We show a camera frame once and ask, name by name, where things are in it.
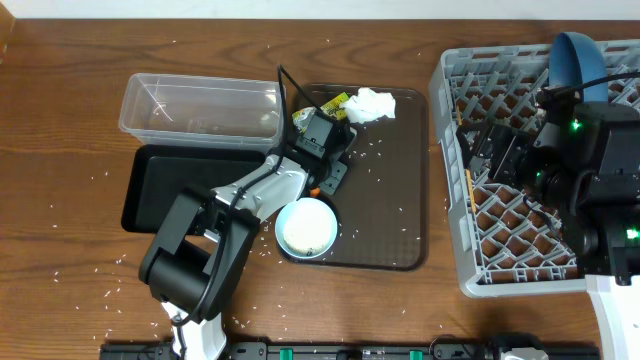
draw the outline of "food wrapper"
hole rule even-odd
[[[335,117],[337,120],[342,120],[347,117],[347,113],[344,109],[340,108],[340,104],[349,100],[349,95],[347,93],[342,93],[335,98],[331,99],[328,103],[322,105],[320,109],[322,111],[332,117]],[[307,126],[313,117],[316,109],[314,107],[306,107],[302,110],[298,110],[293,113],[293,124],[304,133],[307,130]]]

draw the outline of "small white bowl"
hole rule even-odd
[[[300,252],[290,246],[284,239],[285,226],[290,221],[304,221],[305,224],[313,223],[316,230],[317,227],[328,227],[328,231],[324,231],[328,238],[318,239],[315,246],[309,247],[304,253]],[[298,201],[287,204],[280,211],[276,219],[275,233],[278,244],[284,252],[297,259],[313,259],[324,254],[333,245],[338,234],[338,220],[333,210],[324,202],[314,198],[301,198]],[[314,233],[314,228],[310,226],[309,234],[311,233]]]

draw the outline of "white bowl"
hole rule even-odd
[[[285,230],[289,231],[287,236],[295,234],[300,238],[308,234],[309,237],[296,241],[298,244],[294,244],[292,239],[287,239],[290,244],[285,240]],[[333,210],[324,202],[314,198],[302,198],[287,204],[280,211],[276,219],[275,233],[284,252],[298,259],[313,259],[324,254],[333,245],[338,234],[338,220]]]

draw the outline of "clear plastic container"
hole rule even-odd
[[[144,144],[266,153],[280,142],[282,117],[276,82],[135,74],[119,125]]]

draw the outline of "white wall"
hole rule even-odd
[[[640,20],[640,0],[0,0],[17,18]]]

